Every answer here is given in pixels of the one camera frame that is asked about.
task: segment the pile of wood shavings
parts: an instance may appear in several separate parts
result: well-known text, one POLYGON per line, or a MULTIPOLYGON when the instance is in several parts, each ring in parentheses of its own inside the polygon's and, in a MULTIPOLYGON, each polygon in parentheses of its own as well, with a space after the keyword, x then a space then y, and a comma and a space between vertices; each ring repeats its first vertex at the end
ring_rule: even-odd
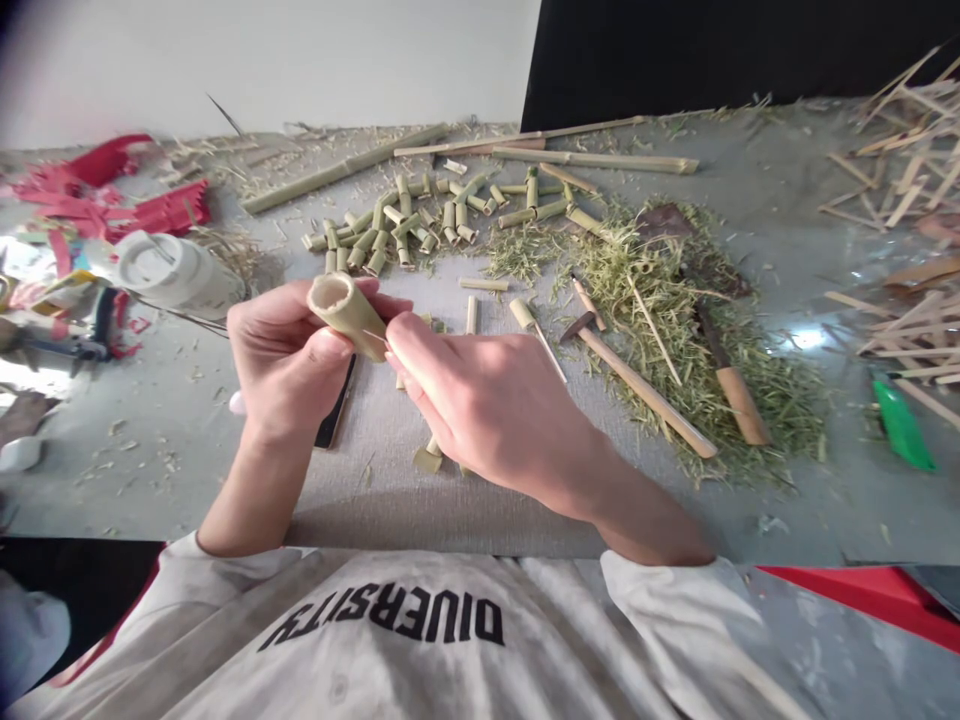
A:
MULTIPOLYGON (((637 213, 616 205, 608 207, 606 221, 616 244, 589 234, 577 237, 564 222, 496 232, 486 246, 490 256, 486 272, 492 277, 513 275, 532 284, 546 266, 553 265, 557 281, 551 305, 556 306, 559 289, 569 282, 570 269, 579 269, 578 274, 588 284, 610 326, 603 334, 604 341, 713 441, 720 452, 711 460, 699 457, 615 373, 593 353, 584 351, 588 371, 604 377, 608 391, 627 406, 641 432, 662 433, 673 444, 681 467, 698 488, 704 479, 795 487, 788 460, 806 457, 826 461, 826 387, 811 363, 799 352, 784 352, 779 347, 782 340, 775 341, 758 324, 753 303, 721 299, 721 293, 695 287, 693 282, 680 277, 681 264, 692 257, 710 257, 713 271, 719 276, 735 276, 737 272, 710 239, 709 214, 690 205, 678 207, 697 228, 694 237, 643 240, 636 232, 637 213), (645 274, 640 272, 641 268, 646 270, 645 274), (628 274, 657 323, 682 380, 680 387, 636 303, 628 274), (705 295, 710 299, 711 317, 724 348, 746 378, 760 414, 767 421, 774 438, 772 446, 748 446, 740 434, 717 380, 714 358, 698 332, 694 305, 705 295)), ((567 312, 569 316, 562 318, 564 322, 579 314, 576 310, 567 312)))

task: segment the hammer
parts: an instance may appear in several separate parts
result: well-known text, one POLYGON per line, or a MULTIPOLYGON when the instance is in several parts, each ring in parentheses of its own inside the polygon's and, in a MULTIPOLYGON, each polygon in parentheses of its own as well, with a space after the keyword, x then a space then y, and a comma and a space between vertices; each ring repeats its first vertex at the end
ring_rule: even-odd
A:
POLYGON ((560 336, 560 342, 568 340, 574 335, 579 335, 580 339, 599 355, 607 365, 612 367, 613 371, 630 386, 630 389, 637 394, 637 397, 649 405, 657 415, 662 417, 670 427, 676 430, 680 437, 690 443, 690 446, 697 452, 697 455, 702 458, 712 458, 716 455, 716 445, 707 440, 683 415, 677 412, 673 405, 666 401, 663 395, 658 393, 650 383, 640 377, 634 372, 633 368, 621 360, 619 356, 610 349, 610 346, 593 334, 593 331, 588 326, 595 318, 596 315, 592 312, 586 312, 581 315, 574 320, 573 324, 560 336))

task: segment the black wall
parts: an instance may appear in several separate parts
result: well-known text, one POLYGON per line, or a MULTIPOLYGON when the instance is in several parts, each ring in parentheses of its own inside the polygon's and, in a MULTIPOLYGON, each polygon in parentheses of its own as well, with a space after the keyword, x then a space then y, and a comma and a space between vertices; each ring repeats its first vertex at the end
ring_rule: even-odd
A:
POLYGON ((937 45, 919 82, 960 55, 960 0, 542 0, 522 130, 872 95, 937 45))

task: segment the hammer head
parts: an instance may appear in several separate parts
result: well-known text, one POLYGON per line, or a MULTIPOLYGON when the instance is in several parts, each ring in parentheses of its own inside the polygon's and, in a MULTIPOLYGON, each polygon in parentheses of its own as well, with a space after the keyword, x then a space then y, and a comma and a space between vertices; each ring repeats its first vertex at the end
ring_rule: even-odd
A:
POLYGON ((560 336, 560 342, 569 340, 574 335, 579 334, 581 330, 583 330, 587 325, 589 325, 596 319, 597 319, 596 313, 590 312, 588 310, 583 315, 581 315, 576 320, 574 320, 572 323, 570 323, 570 327, 564 330, 563 335, 560 336))

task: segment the smartphone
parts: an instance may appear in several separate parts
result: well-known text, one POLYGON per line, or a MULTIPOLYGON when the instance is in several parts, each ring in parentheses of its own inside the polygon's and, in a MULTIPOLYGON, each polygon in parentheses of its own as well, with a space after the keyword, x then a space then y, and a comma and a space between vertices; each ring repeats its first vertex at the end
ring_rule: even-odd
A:
POLYGON ((343 404, 350 391, 350 379, 353 377, 353 367, 356 364, 357 356, 356 353, 354 353, 350 357, 350 367, 347 368, 347 379, 343 381, 343 387, 340 388, 340 397, 337 398, 337 404, 333 406, 330 414, 320 423, 320 429, 317 430, 317 439, 313 442, 314 447, 320 448, 321 450, 329 450, 333 447, 333 443, 337 439, 337 428, 340 426, 340 414, 343 412, 343 404))

